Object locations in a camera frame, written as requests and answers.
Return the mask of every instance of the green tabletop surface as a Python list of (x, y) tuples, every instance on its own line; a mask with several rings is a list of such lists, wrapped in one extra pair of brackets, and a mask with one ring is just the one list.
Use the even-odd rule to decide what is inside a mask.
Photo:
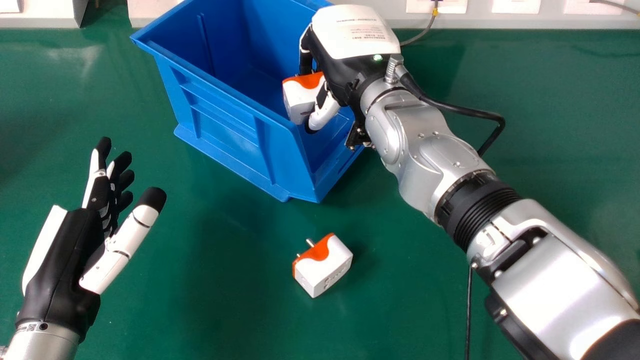
[[(278, 202), (174, 137), (127, 8), (102, 3), (82, 29), (0, 31), (0, 343), (51, 206), (79, 207), (90, 151), (110, 136), (113, 153), (133, 153), (135, 196), (159, 186), (168, 202), (77, 359), (463, 359), (465, 255), (404, 203), (375, 152), (322, 204)], [(507, 118), (487, 163), (640, 292), (640, 32), (435, 30), (404, 53), (433, 97)], [(475, 146), (493, 126), (446, 117)], [(311, 299), (291, 262), (330, 232), (353, 266)], [(487, 294), (476, 277), (471, 358), (518, 359)]]

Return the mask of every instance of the black and white robotic hand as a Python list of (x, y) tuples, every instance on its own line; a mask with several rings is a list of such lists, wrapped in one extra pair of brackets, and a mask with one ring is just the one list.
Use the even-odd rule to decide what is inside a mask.
[(102, 138), (91, 156), (82, 207), (53, 206), (22, 278), (24, 302), (16, 332), (0, 360), (72, 359), (100, 308), (100, 295), (118, 276), (154, 225), (166, 201), (148, 188), (118, 226), (133, 200), (134, 180), (123, 152), (109, 166), (111, 140)]
[[(312, 79), (316, 94), (295, 83)], [(491, 289), (488, 312), (525, 358), (640, 359), (639, 305), (624, 275), (543, 206), (498, 179), (481, 155), (504, 119), (429, 98), (373, 9), (320, 9), (300, 39), (300, 73), (283, 90), (292, 121), (307, 121), (312, 133), (337, 113), (333, 103), (351, 108), (355, 123), (346, 145), (375, 149), (402, 198), (467, 254)], [(500, 127), (476, 151), (451, 132), (441, 111)]]

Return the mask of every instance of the blue bin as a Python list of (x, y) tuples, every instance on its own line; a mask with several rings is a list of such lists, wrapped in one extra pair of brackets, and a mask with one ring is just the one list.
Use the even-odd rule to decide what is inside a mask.
[(320, 202), (352, 164), (343, 109), (309, 135), (287, 118), (282, 80), (324, 0), (187, 0), (132, 35), (154, 56), (175, 135), (280, 201)]

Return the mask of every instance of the robotic finger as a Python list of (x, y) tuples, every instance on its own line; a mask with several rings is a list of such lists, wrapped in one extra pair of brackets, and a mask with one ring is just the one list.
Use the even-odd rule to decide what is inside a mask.
[(89, 258), (89, 270), (80, 278), (80, 286), (102, 294), (145, 239), (165, 201), (164, 191), (159, 188), (147, 189), (118, 231), (107, 238)]

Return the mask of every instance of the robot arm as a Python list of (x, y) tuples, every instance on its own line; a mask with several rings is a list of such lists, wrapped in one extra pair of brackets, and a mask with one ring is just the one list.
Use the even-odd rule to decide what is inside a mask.
[(100, 308), (100, 294), (136, 251), (164, 206), (166, 194), (149, 188), (118, 227), (118, 216), (132, 201), (124, 190), (133, 181), (125, 152), (109, 167), (111, 140), (93, 151), (83, 207), (53, 206), (22, 278), (24, 302), (16, 332), (2, 360), (75, 356)]
[(374, 10), (320, 9), (305, 38), (354, 129), (365, 130), (352, 129), (346, 145), (370, 142), (402, 198), (466, 252), (492, 290), (487, 310), (524, 357), (640, 358), (638, 303), (621, 272), (451, 132)]

